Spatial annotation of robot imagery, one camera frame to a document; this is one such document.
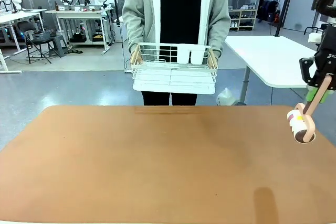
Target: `hand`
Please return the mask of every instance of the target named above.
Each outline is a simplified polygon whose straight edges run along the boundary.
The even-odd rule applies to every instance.
[[[208,56],[208,66],[209,68],[218,69],[218,59],[212,49],[210,49]]]
[[[131,65],[137,65],[143,63],[143,59],[141,56],[141,51],[140,51],[140,46],[137,45],[137,48],[135,51],[132,53],[131,56]]]

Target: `black shirt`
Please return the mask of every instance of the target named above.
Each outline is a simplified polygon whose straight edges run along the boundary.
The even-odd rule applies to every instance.
[[[198,44],[202,0],[161,0],[161,43]]]

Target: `gray stool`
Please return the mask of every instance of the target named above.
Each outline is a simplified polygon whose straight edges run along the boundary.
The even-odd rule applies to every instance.
[[[68,47],[67,43],[65,42],[64,38],[62,35],[57,35],[56,37],[52,37],[52,43],[54,45],[55,51],[57,51],[59,57],[64,57],[65,54],[68,53]]]

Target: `person holding basket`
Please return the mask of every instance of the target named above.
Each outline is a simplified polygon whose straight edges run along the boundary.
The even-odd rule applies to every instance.
[[[128,30],[131,63],[138,43],[199,44],[210,46],[212,67],[218,67],[230,29],[228,0],[125,0],[122,11]],[[165,52],[160,47],[160,55]],[[142,92],[144,105],[196,105],[197,94]]]

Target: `gray hoodie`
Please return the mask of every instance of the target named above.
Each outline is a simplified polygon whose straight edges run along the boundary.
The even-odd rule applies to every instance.
[[[160,43],[160,16],[160,0],[125,0],[122,17],[128,31],[130,53],[140,42]],[[174,20],[178,21],[174,25],[183,25],[178,13]],[[230,24],[228,0],[202,0],[198,44],[211,46],[220,57]]]

